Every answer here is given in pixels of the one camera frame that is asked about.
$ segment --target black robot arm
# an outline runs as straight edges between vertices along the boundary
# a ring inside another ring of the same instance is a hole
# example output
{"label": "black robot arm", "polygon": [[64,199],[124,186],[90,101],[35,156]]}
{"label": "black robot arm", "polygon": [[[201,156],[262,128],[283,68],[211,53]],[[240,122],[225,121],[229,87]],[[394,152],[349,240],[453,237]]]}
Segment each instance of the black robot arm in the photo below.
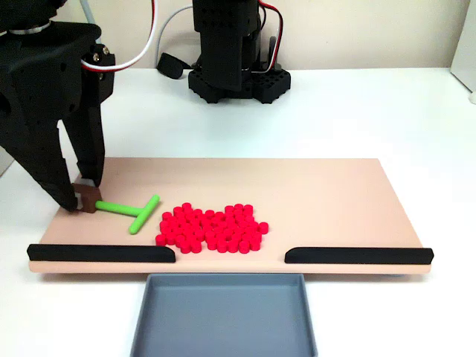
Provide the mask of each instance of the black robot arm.
{"label": "black robot arm", "polygon": [[115,64],[96,25],[51,22],[64,1],[0,0],[0,146],[62,207],[77,198],[62,157],[57,124],[63,120],[85,179],[101,182],[104,141],[100,104],[114,74],[81,69],[81,59]]}

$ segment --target cable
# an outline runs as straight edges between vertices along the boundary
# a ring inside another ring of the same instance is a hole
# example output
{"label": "cable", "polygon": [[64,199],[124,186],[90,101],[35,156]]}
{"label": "cable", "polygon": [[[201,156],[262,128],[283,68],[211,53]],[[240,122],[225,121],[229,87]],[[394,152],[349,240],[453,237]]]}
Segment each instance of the cable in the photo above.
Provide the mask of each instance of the cable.
{"label": "cable", "polygon": [[[80,0],[81,7],[83,8],[84,16],[86,16],[86,20],[90,24],[96,24],[96,20],[94,20],[94,15],[92,14],[91,8],[89,7],[88,0]],[[101,38],[99,37],[96,40],[96,43],[101,43]]]}
{"label": "cable", "polygon": [[164,33],[164,30],[165,30],[165,27],[167,26],[167,24],[170,22],[170,20],[175,16],[177,15],[178,13],[182,12],[183,10],[186,10],[186,9],[191,9],[193,7],[192,4],[190,5],[187,5],[187,6],[184,6],[184,7],[181,7],[180,9],[176,10],[172,15],[169,16],[169,18],[164,22],[164,24],[162,25],[160,31],[158,32],[158,38],[157,38],[157,51],[155,52],[155,60],[158,62],[158,54],[159,54],[159,46],[160,46],[160,43],[161,43],[161,38],[162,38],[162,34]]}
{"label": "cable", "polygon": [[271,62],[269,63],[268,68],[265,71],[252,71],[251,72],[251,73],[256,73],[256,74],[264,74],[264,73],[268,73],[270,70],[272,70],[273,67],[274,67],[274,64],[276,63],[277,52],[280,49],[281,37],[283,36],[284,21],[283,21],[283,17],[281,16],[280,11],[276,7],[274,7],[270,4],[266,4],[265,2],[262,2],[261,0],[258,0],[258,3],[260,4],[260,6],[263,6],[264,8],[266,8],[268,10],[273,10],[280,17],[280,27],[279,27],[279,31],[277,33],[276,45],[274,46],[273,55],[271,57]]}
{"label": "cable", "polygon": [[263,28],[265,27],[265,23],[266,23],[266,9],[261,5],[260,5],[260,7],[263,10],[263,22],[261,23],[261,28],[260,28],[260,31],[262,31]]}
{"label": "cable", "polygon": [[125,62],[122,65],[101,66],[101,65],[92,65],[87,63],[84,60],[81,60],[82,67],[84,69],[87,69],[88,71],[93,71],[93,72],[116,72],[116,71],[122,71],[123,69],[126,69],[130,67],[131,65],[135,64],[138,60],[140,60],[144,56],[144,54],[149,50],[152,44],[155,31],[157,30],[157,18],[158,18],[158,0],[152,0],[152,27],[150,29],[149,39],[147,40],[147,43],[144,49],[130,61]]}

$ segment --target white table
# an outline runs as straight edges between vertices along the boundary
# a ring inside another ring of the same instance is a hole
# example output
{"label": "white table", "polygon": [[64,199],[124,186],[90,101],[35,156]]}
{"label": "white table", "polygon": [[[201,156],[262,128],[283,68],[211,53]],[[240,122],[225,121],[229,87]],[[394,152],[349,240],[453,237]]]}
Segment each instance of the white table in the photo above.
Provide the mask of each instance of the white table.
{"label": "white table", "polygon": [[[373,158],[424,246],[420,277],[306,276],[320,357],[474,352],[476,106],[447,69],[292,72],[272,105],[208,105],[155,70],[116,76],[108,156]],[[76,159],[62,130],[71,177]],[[0,356],[127,356],[145,275],[28,270],[57,204],[15,163],[0,178]]]}

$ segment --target gray tray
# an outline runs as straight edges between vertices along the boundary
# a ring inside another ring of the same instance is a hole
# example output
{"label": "gray tray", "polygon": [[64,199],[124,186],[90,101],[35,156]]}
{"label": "gray tray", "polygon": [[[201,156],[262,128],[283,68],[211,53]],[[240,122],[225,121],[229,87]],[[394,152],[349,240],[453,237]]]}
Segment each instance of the gray tray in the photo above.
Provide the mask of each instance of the gray tray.
{"label": "gray tray", "polygon": [[133,357],[316,356],[302,274],[151,274]]}

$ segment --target white cable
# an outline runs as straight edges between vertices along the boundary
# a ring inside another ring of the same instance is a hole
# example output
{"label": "white cable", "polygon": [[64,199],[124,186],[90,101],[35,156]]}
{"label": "white cable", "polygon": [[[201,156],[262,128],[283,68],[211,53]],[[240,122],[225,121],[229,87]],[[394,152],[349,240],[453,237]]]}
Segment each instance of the white cable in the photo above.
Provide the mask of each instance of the white cable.
{"label": "white cable", "polygon": [[[96,24],[96,20],[94,20],[94,15],[92,14],[91,7],[89,6],[88,0],[80,0],[81,7],[83,8],[84,16],[86,16],[86,20],[90,24]],[[101,38],[99,37],[96,40],[96,43],[101,43]]]}
{"label": "white cable", "polygon": [[276,43],[274,44],[273,55],[271,56],[271,61],[269,61],[268,68],[265,71],[251,71],[251,73],[265,74],[265,73],[268,73],[271,70],[271,67],[273,66],[273,62],[275,62],[274,58],[277,56],[277,41],[278,41],[279,36],[280,36],[281,26],[283,26],[283,24],[280,23],[280,26],[277,29]]}
{"label": "white cable", "polygon": [[159,54],[159,46],[160,46],[160,43],[161,43],[161,38],[162,38],[162,34],[164,33],[164,30],[165,30],[165,27],[167,26],[167,24],[170,22],[171,19],[173,19],[173,17],[175,15],[177,15],[178,13],[182,12],[183,10],[186,10],[186,9],[191,9],[193,7],[192,4],[190,5],[187,5],[187,6],[184,6],[184,7],[181,7],[180,9],[176,10],[172,15],[169,16],[169,18],[164,22],[164,24],[162,25],[160,31],[158,32],[158,38],[157,38],[157,51],[155,52],[155,61],[156,63],[158,62],[158,54]]}
{"label": "white cable", "polygon": [[134,63],[136,63],[138,60],[140,60],[144,54],[149,50],[150,45],[152,44],[152,41],[154,39],[155,32],[157,30],[157,19],[158,19],[158,0],[153,0],[154,2],[154,14],[153,14],[153,21],[152,21],[152,29],[150,31],[149,39],[147,40],[147,43],[142,50],[136,57],[131,59],[128,62],[123,63],[122,65],[91,65],[83,60],[81,60],[81,63],[86,67],[90,69],[95,69],[98,71],[120,71],[122,69],[125,69],[127,67],[130,67]]}

